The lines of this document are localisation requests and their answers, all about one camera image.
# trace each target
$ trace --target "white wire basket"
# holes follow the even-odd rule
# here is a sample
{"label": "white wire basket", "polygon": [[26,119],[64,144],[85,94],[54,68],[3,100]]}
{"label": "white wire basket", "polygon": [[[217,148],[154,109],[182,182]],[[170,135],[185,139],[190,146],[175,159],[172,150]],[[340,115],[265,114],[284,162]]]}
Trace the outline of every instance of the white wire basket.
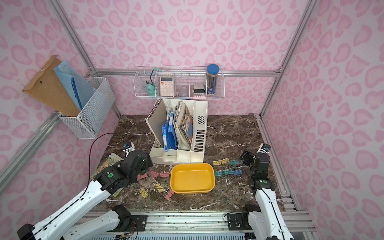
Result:
{"label": "white wire basket", "polygon": [[91,77],[88,82],[96,89],[77,117],[67,117],[60,113],[60,120],[75,133],[79,139],[95,139],[115,101],[106,78]]}
{"label": "white wire basket", "polygon": [[[161,72],[153,71],[153,68],[161,69]],[[174,98],[174,99],[189,99],[189,100],[220,100],[225,96],[225,79],[224,68],[219,67],[219,73],[216,81],[216,93],[207,95],[207,67],[206,66],[143,66],[136,67],[136,75],[134,77],[135,96],[137,98]],[[160,78],[173,77],[173,96],[161,96],[160,93]],[[155,96],[149,96],[146,84],[152,82],[155,86]],[[193,89],[194,84],[203,84],[205,93],[200,96],[195,96]],[[181,87],[187,87],[188,93],[186,96],[180,92]]]}

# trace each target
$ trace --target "yellow plastic tray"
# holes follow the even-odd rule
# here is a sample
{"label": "yellow plastic tray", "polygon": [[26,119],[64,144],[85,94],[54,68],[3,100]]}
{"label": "yellow plastic tray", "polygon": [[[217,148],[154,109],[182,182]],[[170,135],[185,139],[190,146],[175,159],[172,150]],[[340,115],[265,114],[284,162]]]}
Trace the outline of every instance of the yellow plastic tray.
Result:
{"label": "yellow plastic tray", "polygon": [[210,192],[215,187],[214,169],[208,163],[176,165],[171,172],[170,187],[177,194]]}

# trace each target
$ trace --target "book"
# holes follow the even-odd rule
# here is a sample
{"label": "book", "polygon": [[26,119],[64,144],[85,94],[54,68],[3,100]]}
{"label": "book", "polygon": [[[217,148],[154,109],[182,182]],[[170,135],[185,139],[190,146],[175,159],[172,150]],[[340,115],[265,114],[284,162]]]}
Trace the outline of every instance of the book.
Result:
{"label": "book", "polygon": [[[191,143],[192,143],[192,135],[193,135],[193,122],[192,122],[192,117],[189,113],[188,107],[184,102],[180,103],[180,106],[178,107],[177,110],[177,115],[175,119],[175,133],[176,137],[179,143],[179,150],[186,150],[189,151],[191,148]],[[189,118],[189,122],[186,122],[183,126],[183,121],[185,120],[185,117],[187,115],[187,118]]]}
{"label": "book", "polygon": [[167,119],[167,107],[164,101],[159,98],[145,121],[161,147],[164,147],[162,126]]}

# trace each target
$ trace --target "dark brown marble surface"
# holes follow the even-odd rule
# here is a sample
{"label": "dark brown marble surface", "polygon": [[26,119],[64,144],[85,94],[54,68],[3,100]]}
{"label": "dark brown marble surface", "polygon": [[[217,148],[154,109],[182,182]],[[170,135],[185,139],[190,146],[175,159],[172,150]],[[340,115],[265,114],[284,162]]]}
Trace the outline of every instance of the dark brown marble surface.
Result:
{"label": "dark brown marble surface", "polygon": [[[150,152],[154,136],[150,132],[145,116],[123,116],[115,130],[127,141],[132,141],[136,149]],[[205,145],[204,162],[229,158],[237,160],[244,148],[255,151],[262,142],[255,116],[208,116],[207,141]],[[123,141],[113,136],[102,159],[106,159],[112,152],[124,158]],[[232,170],[241,169],[243,174],[216,177],[215,188],[205,194],[174,194],[170,201],[165,199],[170,190],[170,178],[147,177],[124,188],[117,197],[101,202],[95,208],[109,209],[123,204],[127,209],[140,210],[220,210],[239,211],[245,204],[257,204],[248,186],[249,167],[237,165]],[[225,170],[233,166],[228,164],[214,166],[214,170]],[[155,164],[148,169],[155,172],[168,172],[172,166]],[[276,185],[272,167],[269,167],[269,178],[276,188],[277,199],[281,199]],[[160,183],[164,192],[158,193],[155,184]],[[146,188],[149,196],[144,199],[139,193],[140,188]]]}

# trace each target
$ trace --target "pencil canister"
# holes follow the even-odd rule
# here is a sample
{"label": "pencil canister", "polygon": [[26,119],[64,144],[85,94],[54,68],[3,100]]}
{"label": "pencil canister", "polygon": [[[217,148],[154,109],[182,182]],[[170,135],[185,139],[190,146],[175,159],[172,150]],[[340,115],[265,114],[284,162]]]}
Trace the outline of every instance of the pencil canister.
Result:
{"label": "pencil canister", "polygon": [[207,95],[215,95],[217,76],[218,66],[209,64],[207,67]]}

